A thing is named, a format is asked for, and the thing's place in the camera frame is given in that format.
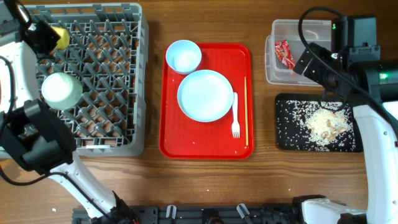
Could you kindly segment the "green bowl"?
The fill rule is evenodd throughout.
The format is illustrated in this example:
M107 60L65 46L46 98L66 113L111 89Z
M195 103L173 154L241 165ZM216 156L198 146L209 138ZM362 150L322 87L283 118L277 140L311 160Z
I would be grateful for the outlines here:
M77 105L83 93L81 82L66 73L49 75L41 86L45 102L55 110L67 110Z

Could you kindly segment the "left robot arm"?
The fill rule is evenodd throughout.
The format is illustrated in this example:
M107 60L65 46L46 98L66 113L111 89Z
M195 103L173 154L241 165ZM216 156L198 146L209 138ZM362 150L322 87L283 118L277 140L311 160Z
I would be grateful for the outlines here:
M35 66L49 58L60 36L45 21L34 23L20 1L1 1L1 147L24 170L50 178L78 200L90 223L139 223L115 192L88 170L76 151L70 129L40 99Z

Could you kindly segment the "white plastic fork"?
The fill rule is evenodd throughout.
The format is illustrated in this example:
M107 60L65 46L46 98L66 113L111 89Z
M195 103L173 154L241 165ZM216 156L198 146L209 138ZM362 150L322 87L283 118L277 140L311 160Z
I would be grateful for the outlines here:
M234 138L240 138L240 125L238 121L238 94L233 93L233 123L231 125L231 130Z

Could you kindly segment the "light blue plate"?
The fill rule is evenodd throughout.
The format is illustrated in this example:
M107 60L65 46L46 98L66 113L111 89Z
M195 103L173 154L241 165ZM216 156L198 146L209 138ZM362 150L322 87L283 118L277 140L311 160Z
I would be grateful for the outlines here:
M177 103L183 114L201 123L224 117L233 101L231 83L214 70L197 70L187 75L177 89Z

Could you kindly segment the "red snack wrapper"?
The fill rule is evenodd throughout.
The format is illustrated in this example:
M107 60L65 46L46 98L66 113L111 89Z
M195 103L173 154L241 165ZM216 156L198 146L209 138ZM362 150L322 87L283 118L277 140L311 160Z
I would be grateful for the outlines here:
M275 53L278 59L290 70L295 67L295 60L292 56L290 46L286 40L275 42Z

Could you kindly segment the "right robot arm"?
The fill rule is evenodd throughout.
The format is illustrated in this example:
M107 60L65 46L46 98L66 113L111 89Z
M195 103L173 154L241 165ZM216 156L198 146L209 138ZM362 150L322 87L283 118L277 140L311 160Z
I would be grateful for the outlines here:
M344 16L331 23L331 50L298 35L305 50L294 72L352 104L368 182L365 211L327 198L300 202L304 223L397 223L397 61L380 59L374 16Z

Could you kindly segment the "light blue small bowl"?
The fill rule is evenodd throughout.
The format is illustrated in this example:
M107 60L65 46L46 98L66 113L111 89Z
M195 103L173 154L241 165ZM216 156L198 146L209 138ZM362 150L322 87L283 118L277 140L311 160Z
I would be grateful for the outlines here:
M202 53L199 46L191 40L177 40L169 45L165 58L173 71L188 75L199 66Z

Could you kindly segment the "yellow plastic cup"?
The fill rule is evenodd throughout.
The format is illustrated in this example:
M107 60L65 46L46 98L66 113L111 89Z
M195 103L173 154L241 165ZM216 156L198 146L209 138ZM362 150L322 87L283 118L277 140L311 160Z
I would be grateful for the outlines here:
M57 41L55 49L66 49L70 43L70 34L68 33L68 31L60 27L52 27L52 29L60 36L60 39Z

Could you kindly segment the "wooden chopstick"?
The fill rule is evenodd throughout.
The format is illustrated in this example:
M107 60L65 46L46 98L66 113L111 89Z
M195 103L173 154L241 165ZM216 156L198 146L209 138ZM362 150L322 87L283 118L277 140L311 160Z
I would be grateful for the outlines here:
M244 112L245 112L245 144L246 146L249 146L247 77L244 77Z

